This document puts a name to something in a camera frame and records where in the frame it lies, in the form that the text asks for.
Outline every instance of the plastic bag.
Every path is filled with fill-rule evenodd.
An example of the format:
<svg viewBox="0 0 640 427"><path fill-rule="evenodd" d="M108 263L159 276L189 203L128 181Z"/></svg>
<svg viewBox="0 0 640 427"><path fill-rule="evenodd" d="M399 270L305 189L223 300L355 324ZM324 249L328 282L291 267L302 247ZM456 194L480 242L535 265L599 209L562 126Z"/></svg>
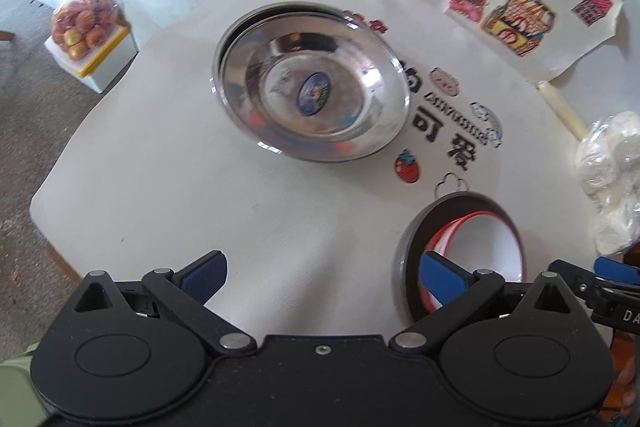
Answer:
<svg viewBox="0 0 640 427"><path fill-rule="evenodd" d="M51 38L74 62L100 49L126 26L115 0L64 0L53 12Z"/></svg>
<svg viewBox="0 0 640 427"><path fill-rule="evenodd" d="M640 117L631 111L597 121L575 155L575 170L598 213L592 229L601 255L640 237Z"/></svg>

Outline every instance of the bowl rim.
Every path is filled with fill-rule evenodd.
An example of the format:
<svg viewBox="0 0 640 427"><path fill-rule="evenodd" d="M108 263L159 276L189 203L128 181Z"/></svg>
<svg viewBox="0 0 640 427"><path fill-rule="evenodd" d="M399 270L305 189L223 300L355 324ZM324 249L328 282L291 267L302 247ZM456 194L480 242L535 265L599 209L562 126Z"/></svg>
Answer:
<svg viewBox="0 0 640 427"><path fill-rule="evenodd" d="M396 72L398 75L404 78L404 82L402 83L402 90L404 91L404 108L402 115L402 125L399 126L398 131L390 136L387 140L384 140L379 146L375 147L375 149L367 152L366 154L360 154L353 157L347 158L327 158L327 159L318 159L318 158L309 158L305 155L296 154L295 152L290 152L289 150L279 149L273 144L266 143L262 140L253 129L251 129L247 124L245 124L244 120L239 118L238 114L231 108L228 99L226 97L225 87L222 79L221 71L224 68L225 62L228 58L228 54L231 51L233 44L238 42L242 37L247 35L248 32L252 31L258 25L267 22L272 18L276 18L283 15L309 15L309 16L321 16L327 19L333 19L340 22L347 22L351 25L355 25L360 30L364 30L367 32L370 38L373 38L377 41L377 43L382 47L382 49L388 55L391 63L394 65ZM223 105L223 108L229 118L233 121L236 127L240 128L246 135L252 137L257 141L258 146L268 149L271 152L283 153L292 158L296 158L303 161L308 161L312 163L344 163L348 161L353 161L361 158L366 158L379 152L380 150L387 147L399 134L404 130L407 121L409 120L410 113L410 91L408 86L408 79L406 73L404 72L404 68L401 65L400 59L393 51L391 47L382 39L376 32L371 30L366 23L361 22L357 19L352 18L348 14L342 12L341 10L332 8L330 6L326 6L318 3L310 3L310 2L280 2L275 4L269 4L263 6L261 8L257 8L252 10L251 12L245 14L244 16L237 19L223 34L220 42L216 47L216 51L214 54L214 61L212 64L212 77L210 79L211 89L214 91L216 98Z"/></svg>

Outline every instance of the strawberry print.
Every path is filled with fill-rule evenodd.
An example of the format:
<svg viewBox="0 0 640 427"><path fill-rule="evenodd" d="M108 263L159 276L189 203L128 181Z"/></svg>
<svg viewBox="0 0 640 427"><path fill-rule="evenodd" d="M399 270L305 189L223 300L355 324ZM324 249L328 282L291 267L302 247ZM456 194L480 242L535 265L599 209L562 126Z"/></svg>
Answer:
<svg viewBox="0 0 640 427"><path fill-rule="evenodd" d="M420 166L409 149L396 158L396 174L404 183L415 183L420 178Z"/></svg>

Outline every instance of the blue gripper pad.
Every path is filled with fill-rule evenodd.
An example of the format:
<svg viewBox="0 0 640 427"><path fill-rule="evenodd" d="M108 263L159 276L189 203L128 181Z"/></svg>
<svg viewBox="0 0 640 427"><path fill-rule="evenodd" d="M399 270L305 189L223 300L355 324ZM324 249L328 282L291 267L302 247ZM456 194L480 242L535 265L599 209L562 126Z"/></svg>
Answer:
<svg viewBox="0 0 640 427"><path fill-rule="evenodd" d="M191 298L204 305L226 281L226 257L214 250L174 273L172 282Z"/></svg>
<svg viewBox="0 0 640 427"><path fill-rule="evenodd" d="M468 271L433 251L422 254L418 279L443 306L462 295L475 282Z"/></svg>
<svg viewBox="0 0 640 427"><path fill-rule="evenodd" d="M603 279L623 284L640 285L638 269L628 264L617 263L606 257L598 257L593 263L593 271Z"/></svg>

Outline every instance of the white plastic bag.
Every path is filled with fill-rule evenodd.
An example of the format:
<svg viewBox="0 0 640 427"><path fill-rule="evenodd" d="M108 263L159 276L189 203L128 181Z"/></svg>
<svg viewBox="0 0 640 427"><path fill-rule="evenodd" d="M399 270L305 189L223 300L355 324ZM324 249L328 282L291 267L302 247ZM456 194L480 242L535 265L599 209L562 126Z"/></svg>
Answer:
<svg viewBox="0 0 640 427"><path fill-rule="evenodd" d="M596 249L610 255L640 237L640 118L625 111L597 121L578 146L575 170L598 210Z"/></svg>

